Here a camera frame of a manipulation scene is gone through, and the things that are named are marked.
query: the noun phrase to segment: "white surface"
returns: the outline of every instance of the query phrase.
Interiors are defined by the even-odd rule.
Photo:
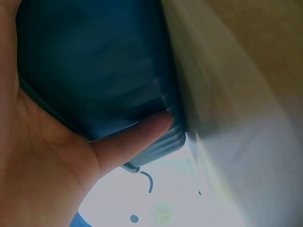
[[[97,182],[79,208],[93,227],[184,227],[201,226],[202,199],[189,162],[186,145],[182,150],[144,166],[154,181],[118,168]],[[136,215],[138,223],[130,216]]]

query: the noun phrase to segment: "blue plastic case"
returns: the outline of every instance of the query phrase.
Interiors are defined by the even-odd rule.
[[[177,77],[159,0],[23,0],[17,14],[21,87],[93,141],[160,110],[170,130],[125,168],[183,146]]]

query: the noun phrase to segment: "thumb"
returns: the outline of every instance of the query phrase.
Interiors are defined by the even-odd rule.
[[[170,114],[159,112],[122,132],[92,142],[100,177],[138,155],[163,135],[170,125]]]

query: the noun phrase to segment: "palm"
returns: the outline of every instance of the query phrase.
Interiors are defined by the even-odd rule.
[[[153,143],[171,119],[158,113],[93,143],[68,130],[19,88],[13,2],[0,0],[0,226],[67,226],[96,180]]]

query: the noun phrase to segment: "wooden surface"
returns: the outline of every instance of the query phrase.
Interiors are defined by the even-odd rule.
[[[246,226],[302,226],[303,1],[162,2],[211,193]]]

